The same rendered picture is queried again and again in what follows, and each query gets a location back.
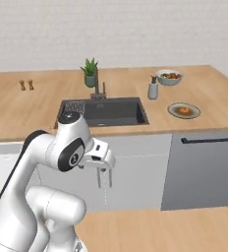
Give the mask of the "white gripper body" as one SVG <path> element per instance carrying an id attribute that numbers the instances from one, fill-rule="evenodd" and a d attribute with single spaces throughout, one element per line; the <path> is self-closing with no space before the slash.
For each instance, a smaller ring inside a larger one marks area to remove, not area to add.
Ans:
<path id="1" fill-rule="evenodd" d="M 115 166 L 115 163 L 116 158 L 111 150 L 107 150 L 99 155 L 94 152 L 88 152 L 80 161 L 80 165 L 105 169 L 112 169 Z"/>

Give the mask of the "grey plate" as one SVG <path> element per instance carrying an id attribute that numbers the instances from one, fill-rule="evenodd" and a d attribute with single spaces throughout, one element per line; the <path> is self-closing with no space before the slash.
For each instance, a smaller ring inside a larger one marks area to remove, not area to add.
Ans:
<path id="1" fill-rule="evenodd" d="M 188 108 L 190 112 L 188 114 L 180 113 L 179 109 L 182 107 Z M 172 103 L 167 110 L 171 115 L 181 119 L 194 119 L 200 116 L 200 109 L 197 106 L 185 102 Z"/>

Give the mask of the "light grey cupboard door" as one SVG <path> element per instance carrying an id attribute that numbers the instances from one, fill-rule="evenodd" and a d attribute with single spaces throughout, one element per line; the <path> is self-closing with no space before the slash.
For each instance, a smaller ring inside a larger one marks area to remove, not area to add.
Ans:
<path id="1" fill-rule="evenodd" d="M 107 187 L 107 209 L 159 209 L 167 164 L 168 155 L 117 157 L 112 186 Z"/>
<path id="2" fill-rule="evenodd" d="M 104 191 L 98 187 L 95 167 L 74 167 L 61 172 L 40 164 L 38 166 L 43 185 L 56 188 L 85 200 L 89 212 L 104 211 Z"/>

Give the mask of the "light grey cupboard panel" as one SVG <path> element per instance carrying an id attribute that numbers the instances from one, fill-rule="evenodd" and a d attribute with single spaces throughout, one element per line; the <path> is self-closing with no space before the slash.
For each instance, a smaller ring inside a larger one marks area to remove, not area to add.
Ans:
<path id="1" fill-rule="evenodd" d="M 168 155 L 171 134 L 97 137 L 106 142 L 115 157 Z"/>

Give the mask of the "dark grey sink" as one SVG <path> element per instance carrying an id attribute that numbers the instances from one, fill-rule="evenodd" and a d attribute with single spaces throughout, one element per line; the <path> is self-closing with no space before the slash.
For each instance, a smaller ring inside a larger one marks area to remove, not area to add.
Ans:
<path id="1" fill-rule="evenodd" d="M 117 97 L 101 100 L 64 99 L 57 116 L 65 110 L 66 101 L 85 101 L 85 121 L 89 127 L 132 126 L 148 123 L 142 102 L 138 97 Z"/>

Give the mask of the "dark grey tap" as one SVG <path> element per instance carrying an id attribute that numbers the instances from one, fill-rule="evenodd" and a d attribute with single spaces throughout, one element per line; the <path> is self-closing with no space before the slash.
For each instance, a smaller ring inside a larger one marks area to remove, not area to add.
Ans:
<path id="1" fill-rule="evenodd" d="M 101 100 L 106 99 L 106 91 L 101 92 L 99 90 L 99 82 L 98 82 L 98 70 L 95 70 L 95 92 L 90 95 L 92 99 Z"/>

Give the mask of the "green plant in pot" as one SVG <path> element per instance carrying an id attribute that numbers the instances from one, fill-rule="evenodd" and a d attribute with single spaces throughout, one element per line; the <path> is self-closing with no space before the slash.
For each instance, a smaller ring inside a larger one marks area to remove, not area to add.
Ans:
<path id="1" fill-rule="evenodd" d="M 88 88 L 93 88 L 95 86 L 97 64 L 98 62 L 94 58 L 91 60 L 86 59 L 85 65 L 82 67 L 85 74 L 85 85 Z"/>

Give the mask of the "grey soap dispenser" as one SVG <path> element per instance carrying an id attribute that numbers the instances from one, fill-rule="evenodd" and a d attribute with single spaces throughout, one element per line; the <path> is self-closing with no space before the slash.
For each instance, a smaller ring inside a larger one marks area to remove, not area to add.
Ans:
<path id="1" fill-rule="evenodd" d="M 147 97 L 149 99 L 157 99 L 158 97 L 158 84 L 156 76 L 151 77 L 151 82 L 148 84 Z"/>

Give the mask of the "grey dishwasher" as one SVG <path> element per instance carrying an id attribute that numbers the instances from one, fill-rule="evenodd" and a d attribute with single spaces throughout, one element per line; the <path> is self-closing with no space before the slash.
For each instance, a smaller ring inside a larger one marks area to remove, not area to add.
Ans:
<path id="1" fill-rule="evenodd" d="M 228 206 L 228 143 L 186 145 L 181 138 L 228 138 L 228 131 L 173 135 L 161 210 Z"/>

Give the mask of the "grey bowl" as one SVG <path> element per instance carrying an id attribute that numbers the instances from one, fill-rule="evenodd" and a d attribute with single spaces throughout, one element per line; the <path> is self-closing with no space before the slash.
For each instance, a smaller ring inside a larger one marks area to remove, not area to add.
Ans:
<path id="1" fill-rule="evenodd" d="M 164 78 L 161 78 L 160 75 L 163 74 L 163 73 L 177 73 L 177 74 L 181 74 L 182 77 L 180 79 L 173 79 L 173 80 L 170 80 L 170 79 L 164 79 Z M 158 79 L 158 82 L 163 85 L 163 86 L 175 86 L 175 85 L 178 85 L 182 78 L 183 78 L 183 74 L 178 71 L 178 70 L 173 70 L 173 69 L 161 69 L 161 70 L 158 70 L 156 72 L 156 77 Z"/>

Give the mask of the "orange food in bowl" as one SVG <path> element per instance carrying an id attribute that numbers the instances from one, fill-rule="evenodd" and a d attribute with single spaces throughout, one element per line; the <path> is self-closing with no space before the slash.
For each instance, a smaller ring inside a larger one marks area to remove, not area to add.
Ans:
<path id="1" fill-rule="evenodd" d="M 163 73 L 160 75 L 160 77 L 164 79 L 173 80 L 173 79 L 180 79 L 182 75 L 177 73 Z"/>

